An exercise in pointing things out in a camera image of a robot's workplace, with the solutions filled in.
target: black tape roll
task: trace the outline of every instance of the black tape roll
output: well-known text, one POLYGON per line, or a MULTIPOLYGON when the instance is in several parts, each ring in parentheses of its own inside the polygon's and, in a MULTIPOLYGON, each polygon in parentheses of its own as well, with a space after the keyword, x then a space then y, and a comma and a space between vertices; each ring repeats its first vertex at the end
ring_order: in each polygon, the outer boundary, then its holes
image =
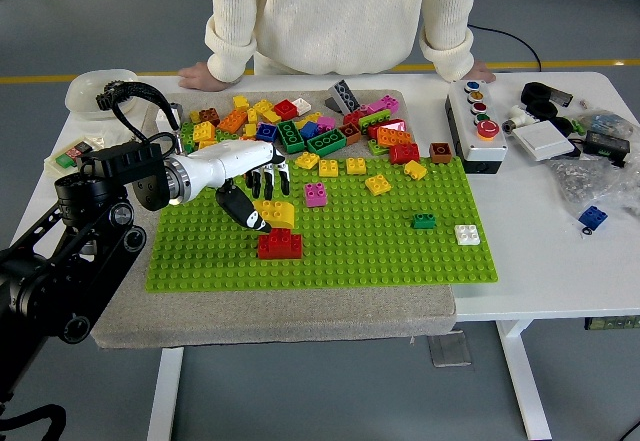
POLYGON ((573 125, 567 118, 555 117, 549 120, 558 131, 562 133, 565 138, 568 138, 573 133, 573 125))
POLYGON ((549 101, 551 99, 551 88, 542 83, 527 83, 522 89, 520 101, 525 106, 529 106, 532 101, 549 101))
POLYGON ((527 104, 527 113, 540 121, 547 121, 558 115, 558 108, 551 101, 535 100, 527 104))

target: black cable on floor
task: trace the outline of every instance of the black cable on floor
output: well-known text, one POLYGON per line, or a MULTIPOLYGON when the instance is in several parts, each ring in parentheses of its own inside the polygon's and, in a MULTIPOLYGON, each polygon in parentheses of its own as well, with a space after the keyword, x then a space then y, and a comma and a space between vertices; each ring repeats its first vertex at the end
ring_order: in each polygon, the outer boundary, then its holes
POLYGON ((538 71, 542 72, 542 61, 540 61, 540 58, 538 57, 538 53, 535 52, 535 50, 529 46, 525 41, 523 41, 522 39, 520 39, 519 37, 511 34, 511 33, 507 33, 506 31, 500 31, 499 29, 493 29, 493 28, 483 28, 481 26, 476 26, 475 24, 469 24, 468 25, 470 28, 474 28, 474 29, 480 29, 482 31, 489 31, 491 33, 498 33, 498 34, 504 34, 505 36, 509 36, 517 41, 520 41, 522 44, 524 44, 527 48, 529 48, 529 51, 531 51, 531 53, 533 54, 533 56, 536 58, 536 61, 538 62, 538 71))

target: white bowl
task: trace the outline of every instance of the white bowl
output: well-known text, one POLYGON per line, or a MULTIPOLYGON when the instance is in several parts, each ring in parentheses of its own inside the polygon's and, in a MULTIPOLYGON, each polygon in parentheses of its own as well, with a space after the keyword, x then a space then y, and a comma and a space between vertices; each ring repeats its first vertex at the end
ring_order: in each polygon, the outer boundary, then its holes
MULTIPOLYGON (((127 69, 103 69, 81 74, 69 85, 64 104, 69 112, 84 119, 107 119, 113 117, 113 112, 100 111, 96 96, 104 92, 104 87, 111 81, 138 81, 136 73, 127 69)), ((135 104, 136 98, 120 104, 120 110, 126 113, 135 104)))

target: white sweater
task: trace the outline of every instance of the white sweater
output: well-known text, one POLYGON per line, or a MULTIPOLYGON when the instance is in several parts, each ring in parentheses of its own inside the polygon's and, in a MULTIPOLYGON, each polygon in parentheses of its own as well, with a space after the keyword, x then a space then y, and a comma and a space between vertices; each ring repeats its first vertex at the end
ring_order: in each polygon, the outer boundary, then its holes
POLYGON ((422 11, 422 52, 452 81, 473 65, 472 6, 473 0, 213 0, 208 67, 220 81, 233 81, 257 50, 309 74, 385 71, 411 52, 422 11))

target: person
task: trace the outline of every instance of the person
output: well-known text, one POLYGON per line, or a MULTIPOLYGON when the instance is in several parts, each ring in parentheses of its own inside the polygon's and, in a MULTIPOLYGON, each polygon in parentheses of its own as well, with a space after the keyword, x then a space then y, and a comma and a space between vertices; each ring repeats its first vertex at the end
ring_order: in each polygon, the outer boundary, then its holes
POLYGON ((221 91, 253 56, 255 74, 355 75, 396 66, 420 48, 447 81, 495 79, 471 54, 473 0, 213 0, 205 43, 213 54, 181 69, 179 84, 221 91))

